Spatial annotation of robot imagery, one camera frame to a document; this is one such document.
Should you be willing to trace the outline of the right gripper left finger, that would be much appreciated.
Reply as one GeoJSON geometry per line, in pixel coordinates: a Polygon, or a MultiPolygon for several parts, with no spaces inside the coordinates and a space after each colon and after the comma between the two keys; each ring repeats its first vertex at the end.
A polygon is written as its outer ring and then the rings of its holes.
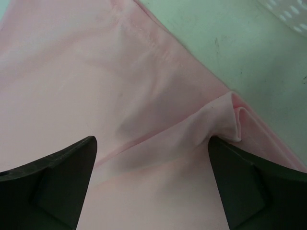
{"type": "Polygon", "coordinates": [[[77,228],[97,154],[88,136],[67,148],[0,174],[2,230],[77,228]]]}

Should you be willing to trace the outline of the pink t-shirt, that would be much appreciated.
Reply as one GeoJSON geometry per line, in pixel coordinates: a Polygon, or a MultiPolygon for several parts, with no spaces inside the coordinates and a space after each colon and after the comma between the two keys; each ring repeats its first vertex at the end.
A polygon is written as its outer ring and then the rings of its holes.
{"type": "Polygon", "coordinates": [[[12,0],[0,22],[0,169],[87,136],[80,230],[226,230],[219,137],[302,176],[251,108],[134,0],[12,0]]]}

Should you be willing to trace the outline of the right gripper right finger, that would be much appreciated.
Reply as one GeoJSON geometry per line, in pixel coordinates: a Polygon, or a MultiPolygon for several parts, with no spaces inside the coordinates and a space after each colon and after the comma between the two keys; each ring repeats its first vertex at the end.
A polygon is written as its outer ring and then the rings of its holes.
{"type": "Polygon", "coordinates": [[[307,175],[212,137],[209,157],[231,230],[305,230],[307,175]]]}

